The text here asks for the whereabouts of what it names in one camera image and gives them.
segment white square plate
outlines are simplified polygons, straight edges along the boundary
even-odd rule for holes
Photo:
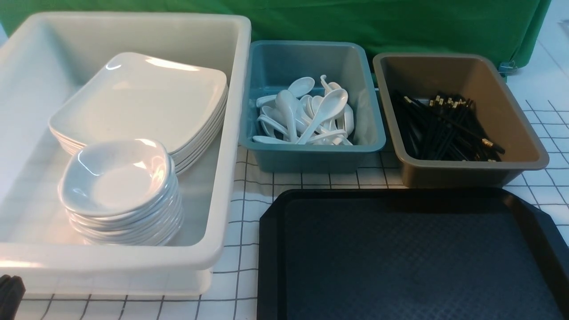
[[[125,52],[101,68],[49,125],[82,145],[147,138],[174,153],[203,129],[226,84],[219,70]]]

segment green backdrop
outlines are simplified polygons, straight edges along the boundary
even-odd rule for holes
[[[355,42],[386,51],[480,54],[529,61],[550,0],[3,0],[10,35],[40,11],[170,11],[244,15],[253,40]]]

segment white wall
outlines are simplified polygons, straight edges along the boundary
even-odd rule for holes
[[[0,46],[3,45],[4,42],[6,42],[6,39],[8,39],[8,37],[4,32],[4,28],[2,28],[2,24],[0,24]]]

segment black tray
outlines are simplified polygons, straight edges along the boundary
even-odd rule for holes
[[[259,238],[259,320],[569,319],[566,243],[501,189],[292,190]]]

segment plate stack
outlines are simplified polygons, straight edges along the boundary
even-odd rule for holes
[[[72,155],[104,141],[160,141],[179,175],[220,131],[227,91],[222,71],[126,52],[50,118],[50,131]]]
[[[81,149],[58,192],[71,226],[87,244],[166,245],[184,221],[174,162],[158,141]]]

